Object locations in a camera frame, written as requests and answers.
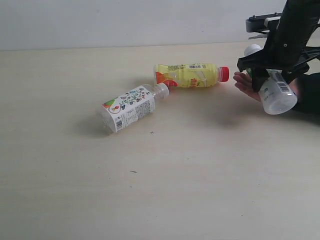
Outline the black sleeved forearm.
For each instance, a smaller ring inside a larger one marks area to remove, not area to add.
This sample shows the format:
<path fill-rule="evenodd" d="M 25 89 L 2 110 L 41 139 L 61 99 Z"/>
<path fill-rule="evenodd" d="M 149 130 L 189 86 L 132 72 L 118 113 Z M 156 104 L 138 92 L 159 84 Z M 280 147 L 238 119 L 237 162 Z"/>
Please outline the black sleeved forearm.
<path fill-rule="evenodd" d="M 304 114 L 320 115 L 320 73 L 303 74 L 297 79 L 298 102 L 292 108 Z"/>

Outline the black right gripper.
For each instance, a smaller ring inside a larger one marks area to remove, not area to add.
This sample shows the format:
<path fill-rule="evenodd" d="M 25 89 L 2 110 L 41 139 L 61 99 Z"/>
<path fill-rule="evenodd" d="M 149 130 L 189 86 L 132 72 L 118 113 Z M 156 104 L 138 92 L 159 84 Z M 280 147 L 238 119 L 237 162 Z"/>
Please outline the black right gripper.
<path fill-rule="evenodd" d="M 280 13 L 279 23 L 270 29 L 263 49 L 237 62 L 240 71 L 252 68 L 254 92 L 269 79 L 266 69 L 282 70 L 284 81 L 290 84 L 309 70 L 309 61 L 320 58 L 320 48 L 307 45 L 320 26 L 320 2 L 288 0 Z"/>

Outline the open bare human hand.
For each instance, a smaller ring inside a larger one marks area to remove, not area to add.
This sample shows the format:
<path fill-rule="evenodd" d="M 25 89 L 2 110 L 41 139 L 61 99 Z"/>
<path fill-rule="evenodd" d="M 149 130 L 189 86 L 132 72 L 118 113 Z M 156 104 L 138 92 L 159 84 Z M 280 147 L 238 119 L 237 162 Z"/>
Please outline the open bare human hand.
<path fill-rule="evenodd" d="M 257 92 L 254 92 L 252 88 L 252 79 L 248 74 L 245 74 L 240 71 L 236 71 L 234 73 L 233 79 L 236 81 L 234 86 L 238 88 L 242 93 L 246 94 L 250 98 L 261 102 L 261 98 Z M 300 90 L 298 86 L 298 79 L 294 79 L 290 84 L 289 87 L 295 93 L 297 98 L 300 98 Z"/>

